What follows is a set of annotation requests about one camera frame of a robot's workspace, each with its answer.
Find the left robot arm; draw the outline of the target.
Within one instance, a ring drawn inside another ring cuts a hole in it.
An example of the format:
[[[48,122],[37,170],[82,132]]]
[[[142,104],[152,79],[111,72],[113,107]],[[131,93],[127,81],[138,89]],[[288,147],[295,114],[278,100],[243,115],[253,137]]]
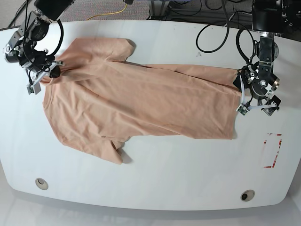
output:
[[[240,47],[240,35],[246,28],[239,29],[236,46],[246,61],[238,70],[233,84],[241,91],[237,112],[246,115],[253,109],[264,111],[271,116],[279,110],[281,100],[274,92],[280,79],[274,74],[273,63],[279,54],[275,35],[283,33],[283,2],[281,0],[254,0],[252,2],[252,29],[260,33],[259,41],[253,41],[253,51],[247,57]]]

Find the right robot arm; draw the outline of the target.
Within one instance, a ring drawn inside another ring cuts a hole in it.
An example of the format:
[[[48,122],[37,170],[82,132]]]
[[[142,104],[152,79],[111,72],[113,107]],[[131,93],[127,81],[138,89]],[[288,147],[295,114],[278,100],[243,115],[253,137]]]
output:
[[[56,60],[55,55],[60,49],[64,30],[59,17],[74,3],[73,0],[37,0],[35,10],[26,12],[25,20],[19,29],[14,32],[3,49],[4,58],[8,63],[19,63],[25,69],[29,84],[29,94],[38,94],[41,91],[40,81],[44,77],[58,78],[63,61]],[[57,22],[60,28],[60,38],[57,47],[52,53],[47,49],[37,51],[37,42],[45,38],[52,22]]]

